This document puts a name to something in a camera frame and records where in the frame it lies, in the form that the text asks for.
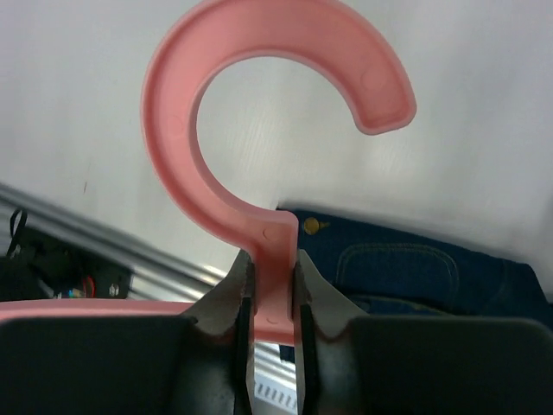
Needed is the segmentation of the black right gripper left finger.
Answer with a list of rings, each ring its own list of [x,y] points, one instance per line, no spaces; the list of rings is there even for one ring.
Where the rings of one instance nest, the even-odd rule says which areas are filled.
[[[241,252],[194,303],[1,305],[4,414],[249,414],[254,266]]]

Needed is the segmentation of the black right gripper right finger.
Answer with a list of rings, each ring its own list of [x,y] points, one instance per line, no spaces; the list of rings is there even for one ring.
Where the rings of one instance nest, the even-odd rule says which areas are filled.
[[[301,414],[549,414],[552,334],[525,319],[375,316],[304,251],[293,320]]]

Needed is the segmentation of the dark blue denim skirt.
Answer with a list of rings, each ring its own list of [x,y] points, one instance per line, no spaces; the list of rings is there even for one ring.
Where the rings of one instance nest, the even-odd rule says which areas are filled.
[[[518,317],[552,325],[552,306],[527,264],[358,220],[291,212],[299,221],[299,249],[370,314]]]

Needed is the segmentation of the pink plastic hanger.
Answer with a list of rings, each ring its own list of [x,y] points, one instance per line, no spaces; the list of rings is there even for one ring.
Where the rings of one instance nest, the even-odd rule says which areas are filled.
[[[4,1],[1,187],[6,185],[220,276],[236,249],[195,225],[144,147],[149,60],[191,1]],[[201,101],[209,169],[263,208],[320,201],[359,210],[384,180],[368,137],[322,76],[280,58],[236,63]]]

